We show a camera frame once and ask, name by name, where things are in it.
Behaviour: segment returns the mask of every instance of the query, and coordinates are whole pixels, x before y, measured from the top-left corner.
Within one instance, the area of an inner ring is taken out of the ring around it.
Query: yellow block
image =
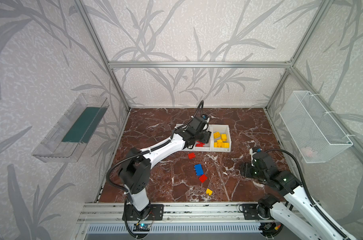
[[[207,189],[207,191],[206,191],[206,194],[208,194],[209,196],[211,196],[212,195],[212,190],[211,189]]]
[[[218,137],[220,137],[220,132],[216,132],[213,134],[213,138],[218,138]]]

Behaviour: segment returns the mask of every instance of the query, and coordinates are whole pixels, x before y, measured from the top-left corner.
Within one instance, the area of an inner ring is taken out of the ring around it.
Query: red toy brick
[[[189,159],[193,159],[194,157],[196,157],[196,155],[195,155],[195,153],[189,153],[188,154],[188,157],[189,157]]]
[[[207,176],[206,175],[201,175],[200,177],[199,177],[199,180],[201,181],[201,182],[204,182],[205,180],[207,180]]]

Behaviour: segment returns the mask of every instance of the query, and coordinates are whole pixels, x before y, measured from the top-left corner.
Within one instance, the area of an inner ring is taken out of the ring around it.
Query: wallpaper
[[[363,143],[363,1],[333,4],[296,68]]]
[[[151,68],[115,71],[131,106],[264,107],[281,68]]]
[[[127,115],[72,1],[0,0],[0,239],[68,239]],[[31,155],[80,93],[110,107],[77,163]]]
[[[293,76],[288,77],[279,95],[268,109],[284,148],[298,160],[313,198],[348,232],[363,239],[363,165],[350,149],[328,162],[306,163],[280,118],[280,111],[293,91],[304,90]],[[290,169],[299,176],[294,161],[287,155]]]
[[[320,0],[85,0],[109,61],[288,61]],[[115,69],[134,107],[264,107],[282,70]]]

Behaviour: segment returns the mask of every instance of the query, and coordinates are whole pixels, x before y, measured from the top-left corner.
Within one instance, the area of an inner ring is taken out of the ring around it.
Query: white wire mesh basket
[[[307,163],[327,162],[353,145],[309,91],[294,91],[280,116]]]

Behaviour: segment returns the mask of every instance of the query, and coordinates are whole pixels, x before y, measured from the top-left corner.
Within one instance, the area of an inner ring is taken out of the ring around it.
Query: green mat
[[[83,111],[83,113],[79,116],[79,118],[76,120],[76,122],[72,125],[67,134],[64,136],[62,142],[88,143],[90,138],[92,137],[93,132],[97,128],[99,122],[102,120],[106,111],[107,108],[96,108],[96,107],[86,108]]]

